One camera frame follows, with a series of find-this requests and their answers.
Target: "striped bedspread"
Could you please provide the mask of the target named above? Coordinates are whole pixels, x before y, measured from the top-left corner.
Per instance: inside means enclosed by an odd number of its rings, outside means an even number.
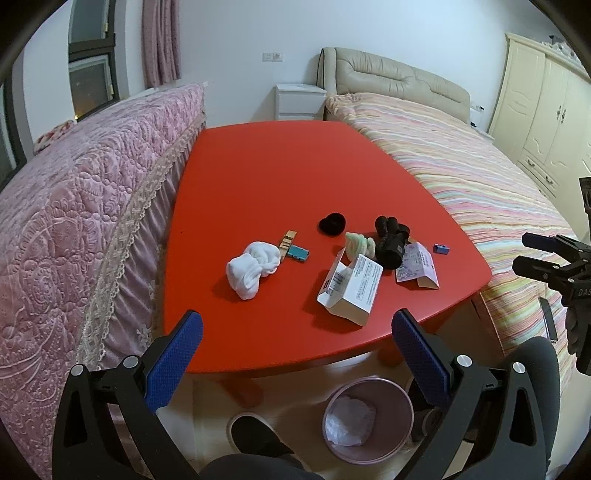
[[[525,232],[575,238],[550,201],[497,148],[446,113],[373,93],[332,96],[326,105],[421,182],[474,242],[492,270],[482,297],[505,353],[532,336],[545,335],[538,298],[548,298],[558,330],[564,388],[574,357],[566,351],[566,309],[560,295],[512,270],[517,255],[564,263],[521,243]]]

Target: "bed headboard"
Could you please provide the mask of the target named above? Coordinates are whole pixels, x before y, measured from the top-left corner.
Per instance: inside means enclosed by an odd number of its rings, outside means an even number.
[[[329,95],[379,93],[432,106],[469,123],[470,94],[425,70],[364,51],[323,48],[316,84]]]

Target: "paper box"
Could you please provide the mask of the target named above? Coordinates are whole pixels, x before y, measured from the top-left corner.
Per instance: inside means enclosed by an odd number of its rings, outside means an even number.
[[[434,290],[439,288],[433,257],[429,250],[418,242],[406,246],[402,266],[396,269],[398,283],[415,278],[419,287],[433,288]]]
[[[365,325],[374,304],[384,268],[358,255],[351,265],[341,263],[345,249],[336,256],[318,293],[318,301],[333,315]]]

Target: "pink trash can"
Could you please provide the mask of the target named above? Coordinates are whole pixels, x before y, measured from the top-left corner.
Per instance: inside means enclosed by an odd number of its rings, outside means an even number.
[[[326,420],[335,400],[343,395],[357,398],[375,408],[375,422],[363,445],[341,446],[328,440]],[[322,418],[322,433],[328,448],[341,460],[354,465],[373,465],[387,460],[408,440],[413,429],[413,405],[396,383],[380,377],[365,377],[338,389],[330,398]]]

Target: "red table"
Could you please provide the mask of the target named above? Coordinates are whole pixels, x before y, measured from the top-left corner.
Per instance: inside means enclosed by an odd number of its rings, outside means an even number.
[[[330,238],[318,221],[341,212],[347,231],[374,232],[379,215],[396,216],[433,254],[439,290],[397,284],[386,272],[363,328],[329,314],[317,293],[345,235]],[[242,301],[225,268],[253,241],[278,245],[288,230],[310,251],[305,263],[286,258]],[[168,243],[164,327],[187,309],[201,313],[204,338],[188,372],[236,379],[328,364],[384,347],[394,353],[392,315],[407,308],[434,332],[454,306],[491,279],[472,242],[445,209],[389,155],[337,122],[264,122],[211,128],[193,147],[181,181]],[[251,382],[227,381],[252,406]]]

